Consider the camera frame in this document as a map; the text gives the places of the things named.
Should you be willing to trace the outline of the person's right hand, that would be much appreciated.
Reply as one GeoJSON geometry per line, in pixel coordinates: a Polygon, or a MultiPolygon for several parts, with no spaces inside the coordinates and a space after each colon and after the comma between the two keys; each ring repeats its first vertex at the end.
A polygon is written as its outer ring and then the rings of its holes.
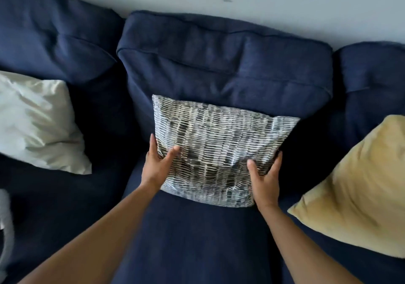
{"type": "Polygon", "coordinates": [[[279,171],[282,157],[283,153],[279,151],[267,174],[261,175],[262,179],[251,179],[253,198],[262,214],[279,206],[279,171]]]}

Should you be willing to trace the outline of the person's left hand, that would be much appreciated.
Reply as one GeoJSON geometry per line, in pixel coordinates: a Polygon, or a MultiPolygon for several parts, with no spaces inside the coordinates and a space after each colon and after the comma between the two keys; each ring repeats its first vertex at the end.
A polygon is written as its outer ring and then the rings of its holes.
{"type": "Polygon", "coordinates": [[[165,156],[162,158],[158,153],[156,138],[152,133],[150,135],[149,151],[146,154],[140,185],[142,188],[149,189],[154,194],[161,189],[170,172],[171,166],[165,165],[164,158],[165,156]]]}

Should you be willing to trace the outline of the black and white patterned pillow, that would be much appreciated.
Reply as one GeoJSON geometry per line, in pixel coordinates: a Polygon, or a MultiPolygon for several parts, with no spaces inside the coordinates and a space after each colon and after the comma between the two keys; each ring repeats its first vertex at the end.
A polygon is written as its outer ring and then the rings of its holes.
{"type": "Polygon", "coordinates": [[[255,204],[247,161],[266,174],[300,118],[152,96],[160,156],[180,146],[161,190],[230,208],[255,204]]]}

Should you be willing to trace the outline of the person's right forearm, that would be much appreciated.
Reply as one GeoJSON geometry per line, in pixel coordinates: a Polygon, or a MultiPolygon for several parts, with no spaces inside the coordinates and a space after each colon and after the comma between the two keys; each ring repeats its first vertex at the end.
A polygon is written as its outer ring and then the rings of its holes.
{"type": "Polygon", "coordinates": [[[277,205],[258,205],[295,284],[363,284],[328,256],[277,205]]]}

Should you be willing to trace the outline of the person's left forearm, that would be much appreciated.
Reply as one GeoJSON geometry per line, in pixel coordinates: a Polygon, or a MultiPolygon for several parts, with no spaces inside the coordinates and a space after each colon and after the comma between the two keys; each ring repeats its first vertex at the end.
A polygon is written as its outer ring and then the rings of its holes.
{"type": "Polygon", "coordinates": [[[141,183],[18,284],[110,284],[160,187],[151,181],[141,183]]]}

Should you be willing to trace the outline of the navy blue sofa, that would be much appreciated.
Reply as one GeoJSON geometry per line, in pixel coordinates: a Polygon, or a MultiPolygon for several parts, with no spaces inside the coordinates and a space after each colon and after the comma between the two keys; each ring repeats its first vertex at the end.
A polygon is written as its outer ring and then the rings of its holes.
{"type": "MultiPolygon", "coordinates": [[[[285,213],[353,147],[338,141],[338,112],[333,102],[335,52],[332,49],[332,99],[312,116],[301,118],[281,146],[286,152],[280,176],[280,205],[285,213]]],[[[140,133],[128,74],[117,48],[115,53],[117,64],[102,76],[79,84],[64,81],[93,162],[93,174],[41,169],[0,155],[0,188],[10,194],[16,234],[6,284],[21,280],[140,183],[149,138],[140,133]]],[[[217,207],[163,191],[147,209],[112,281],[272,282],[294,283],[256,207],[217,207]]]]}

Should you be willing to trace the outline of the navy sofa back cushion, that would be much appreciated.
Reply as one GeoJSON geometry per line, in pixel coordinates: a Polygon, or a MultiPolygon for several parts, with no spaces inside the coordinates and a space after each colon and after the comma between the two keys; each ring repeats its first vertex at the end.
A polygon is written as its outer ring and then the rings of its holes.
{"type": "Polygon", "coordinates": [[[355,43],[333,59],[339,143],[352,147],[387,116],[405,116],[405,44],[355,43]]]}
{"type": "Polygon", "coordinates": [[[72,84],[117,64],[124,19],[82,0],[0,0],[0,70],[72,84]]]}
{"type": "Polygon", "coordinates": [[[117,55],[144,138],[152,95],[298,118],[333,96],[331,46],[241,20],[134,11],[117,55]]]}

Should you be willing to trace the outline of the yellow pillow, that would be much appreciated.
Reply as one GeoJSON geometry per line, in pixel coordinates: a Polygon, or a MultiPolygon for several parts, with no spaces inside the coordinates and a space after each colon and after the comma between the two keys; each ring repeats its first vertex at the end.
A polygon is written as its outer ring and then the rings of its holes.
{"type": "Polygon", "coordinates": [[[387,116],[288,213],[332,239],[405,259],[405,116],[387,116]]]}

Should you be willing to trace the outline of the grey fabric item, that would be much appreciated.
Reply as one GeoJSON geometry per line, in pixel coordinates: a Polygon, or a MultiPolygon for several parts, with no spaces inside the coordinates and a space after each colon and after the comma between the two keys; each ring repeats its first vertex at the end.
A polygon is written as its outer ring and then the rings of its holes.
{"type": "Polygon", "coordinates": [[[0,232],[3,233],[3,247],[0,253],[0,273],[5,273],[12,256],[15,241],[11,201],[5,189],[0,189],[0,232]]]}

